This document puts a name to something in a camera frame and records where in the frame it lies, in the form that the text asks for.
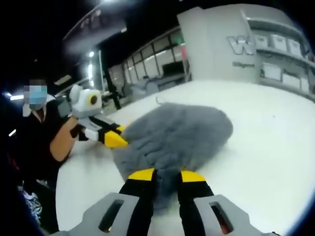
robotic arm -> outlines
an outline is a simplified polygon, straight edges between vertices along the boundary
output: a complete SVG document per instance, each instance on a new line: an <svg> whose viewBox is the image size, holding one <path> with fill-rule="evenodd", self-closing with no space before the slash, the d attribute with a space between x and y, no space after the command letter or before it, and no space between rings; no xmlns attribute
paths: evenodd
<svg viewBox="0 0 315 236"><path fill-rule="evenodd" d="M246 212L222 195L213 195L197 173L181 171L178 183L180 217L185 236L277 236L250 224ZM147 236L156 190L156 170L131 174L119 193L110 193L89 208L82 222L53 236ZM228 232L222 230L225 221Z"/></svg>
<svg viewBox="0 0 315 236"><path fill-rule="evenodd" d="M74 85L70 91L72 115L78 119L78 125L72 130L75 137L78 130L85 128L85 136L100 141L108 148L128 145L121 137L123 126L114 123L102 113L102 99L99 90L83 89Z"/></svg>

desk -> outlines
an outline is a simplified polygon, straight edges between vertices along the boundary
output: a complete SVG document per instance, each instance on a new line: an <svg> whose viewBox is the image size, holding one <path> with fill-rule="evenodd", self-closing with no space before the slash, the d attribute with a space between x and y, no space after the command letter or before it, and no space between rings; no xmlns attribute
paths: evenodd
<svg viewBox="0 0 315 236"><path fill-rule="evenodd" d="M159 101L214 106L227 113L234 133L199 172L215 194L223 194L263 232L286 235L315 191L315 104L260 85L195 81L151 95L110 115L120 124L146 114ZM83 212L123 185L111 151L77 142L60 168L56 209L60 230L70 230ZM154 216L150 236L183 236L178 203Z"/></svg>

gray gripper frame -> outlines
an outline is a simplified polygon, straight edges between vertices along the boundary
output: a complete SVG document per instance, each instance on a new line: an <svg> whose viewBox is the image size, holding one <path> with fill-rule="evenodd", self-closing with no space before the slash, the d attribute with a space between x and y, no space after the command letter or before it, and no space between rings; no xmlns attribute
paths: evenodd
<svg viewBox="0 0 315 236"><path fill-rule="evenodd" d="M250 223L249 215L222 195L195 198L206 236L226 236L222 233L217 217L212 210L216 207L225 219L231 232L227 236L275 236L274 233L264 234Z"/></svg>
<svg viewBox="0 0 315 236"><path fill-rule="evenodd" d="M126 236L138 200L135 196L110 193L84 212L79 225L53 236Z"/></svg>

dark background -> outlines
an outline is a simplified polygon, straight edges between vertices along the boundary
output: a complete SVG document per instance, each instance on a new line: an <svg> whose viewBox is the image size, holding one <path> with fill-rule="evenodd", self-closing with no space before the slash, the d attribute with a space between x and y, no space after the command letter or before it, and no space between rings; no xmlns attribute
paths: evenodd
<svg viewBox="0 0 315 236"><path fill-rule="evenodd" d="M178 24L176 15L194 6L204 8L231 4L254 3L285 11L305 29L310 41L313 20L312 6L305 0L127 0L127 32L101 44L106 50L108 66L121 63L135 50ZM62 39L69 30L101 0L31 0L12 1L2 9L1 87L8 91L24 83L34 73L56 81L71 74L73 62L64 58Z"/></svg>

gray fur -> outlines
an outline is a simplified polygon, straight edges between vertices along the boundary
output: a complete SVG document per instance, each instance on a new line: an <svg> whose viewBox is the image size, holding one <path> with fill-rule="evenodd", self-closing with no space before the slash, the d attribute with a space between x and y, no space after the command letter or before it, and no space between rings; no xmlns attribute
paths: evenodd
<svg viewBox="0 0 315 236"><path fill-rule="evenodd" d="M123 131L129 145L114 149L114 160L124 180L135 171L157 169L155 209L161 209L176 190L179 170L202 167L232 132L231 121L216 108L165 103Z"/></svg>

